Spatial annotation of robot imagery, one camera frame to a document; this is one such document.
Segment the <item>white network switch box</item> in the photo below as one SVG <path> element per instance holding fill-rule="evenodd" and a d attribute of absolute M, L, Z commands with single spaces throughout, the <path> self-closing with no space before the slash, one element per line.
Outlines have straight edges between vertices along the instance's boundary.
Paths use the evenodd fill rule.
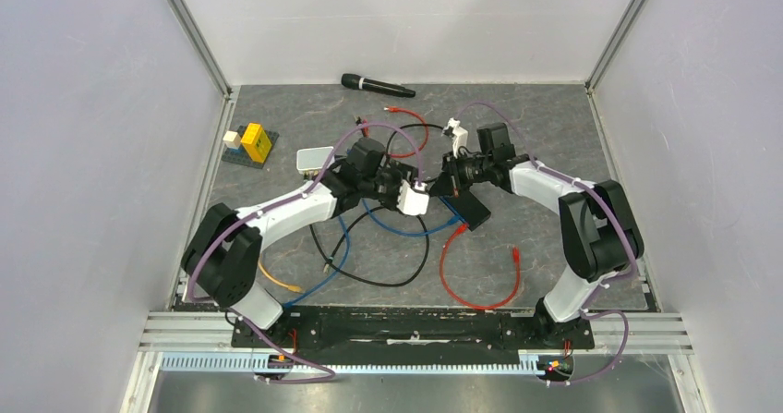
<path fill-rule="evenodd" d="M 295 157 L 296 170 L 303 175 L 318 172 L 323 165 L 329 163 L 332 150 L 332 146 L 298 150 Z"/>

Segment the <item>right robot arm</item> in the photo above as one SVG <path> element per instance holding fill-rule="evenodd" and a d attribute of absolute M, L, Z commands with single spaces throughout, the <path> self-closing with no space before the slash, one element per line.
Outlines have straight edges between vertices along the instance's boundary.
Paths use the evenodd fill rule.
<path fill-rule="evenodd" d="M 502 123 L 478 129 L 479 152 L 466 147 L 468 132 L 456 119 L 443 130 L 452 150 L 429 193 L 440 198 L 475 229 L 490 217 L 471 193 L 474 184 L 490 183 L 532 200 L 558 215 L 567 266 L 554 287 L 537 303 L 533 332 L 544 346 L 565 340 L 596 290 L 627 275 L 644 254 L 644 241 L 619 182 L 583 181 L 520 155 Z"/>

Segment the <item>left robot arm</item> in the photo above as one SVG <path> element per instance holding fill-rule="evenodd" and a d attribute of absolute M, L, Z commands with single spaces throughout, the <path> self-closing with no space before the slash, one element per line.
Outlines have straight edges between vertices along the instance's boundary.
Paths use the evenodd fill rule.
<path fill-rule="evenodd" d="M 238 209 L 211 206 L 180 261 L 188 277 L 186 293 L 199 286 L 220 308 L 255 324 L 255 336 L 265 345 L 283 344 L 290 333 L 283 305 L 256 280 L 262 252 L 362 199 L 406 215 L 424 214 L 428 195 L 419 169 L 386 157 L 382 143 L 362 137 L 346 155 L 329 152 L 315 178 L 278 198 Z"/>

